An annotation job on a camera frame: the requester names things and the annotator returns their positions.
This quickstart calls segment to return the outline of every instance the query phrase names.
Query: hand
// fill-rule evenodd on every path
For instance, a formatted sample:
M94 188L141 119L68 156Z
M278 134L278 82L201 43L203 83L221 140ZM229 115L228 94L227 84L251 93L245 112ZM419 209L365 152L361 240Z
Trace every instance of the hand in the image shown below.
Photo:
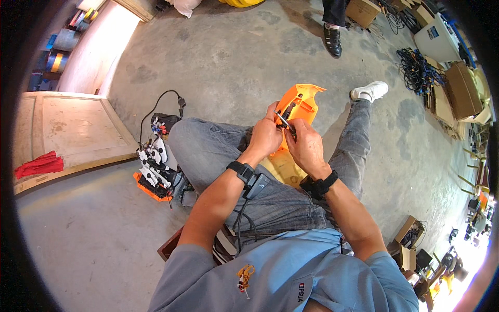
M288 129L284 130L286 143L294 162L314 181L326 179L332 172L324 161L322 138L304 119L288 120L296 130L296 142Z
M253 168L268 155L274 153L282 143L282 130L277 128L274 110L279 101L267 108L267 114L253 127L251 141L239 161L248 163Z

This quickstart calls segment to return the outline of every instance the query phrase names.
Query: t-shirt logo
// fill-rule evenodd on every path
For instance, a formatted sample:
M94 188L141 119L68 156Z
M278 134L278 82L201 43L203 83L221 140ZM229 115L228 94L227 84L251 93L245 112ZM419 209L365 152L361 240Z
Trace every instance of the t-shirt logo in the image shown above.
M305 283L300 283L300 286L298 287L298 302L303 301L304 290L305 290Z

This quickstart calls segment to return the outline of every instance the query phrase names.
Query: black pants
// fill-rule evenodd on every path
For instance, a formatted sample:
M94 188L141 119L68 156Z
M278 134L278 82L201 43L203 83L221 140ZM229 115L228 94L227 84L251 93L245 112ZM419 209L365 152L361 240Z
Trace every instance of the black pants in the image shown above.
M345 0L322 0L324 15L322 21L345 26Z

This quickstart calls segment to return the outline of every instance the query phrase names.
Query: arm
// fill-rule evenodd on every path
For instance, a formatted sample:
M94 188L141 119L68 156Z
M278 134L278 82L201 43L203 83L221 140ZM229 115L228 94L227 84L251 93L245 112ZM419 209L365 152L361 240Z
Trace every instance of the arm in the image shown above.
M332 170L324 161L322 138L303 119L293 119L290 124L296 129L296 142L288 130L285 130L285 135L294 161L314 181L324 180ZM366 261L375 252L386 251L378 226L364 205L343 182L336 180L329 187L325 198L357 258Z
M266 116L253 128L248 148L237 159L256 168L266 156L275 152L282 142L282 131L275 126L273 110L278 102L267 109ZM244 183L235 171L224 171L199 197L180 235L179 245L194 244L212 252L213 239L236 206Z

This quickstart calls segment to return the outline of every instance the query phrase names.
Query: white container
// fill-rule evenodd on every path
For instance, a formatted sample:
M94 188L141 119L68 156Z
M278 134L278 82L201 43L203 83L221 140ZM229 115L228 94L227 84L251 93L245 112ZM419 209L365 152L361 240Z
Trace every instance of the white container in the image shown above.
M445 18L435 14L433 22L414 35L414 41L423 55L437 62L459 61L459 39Z

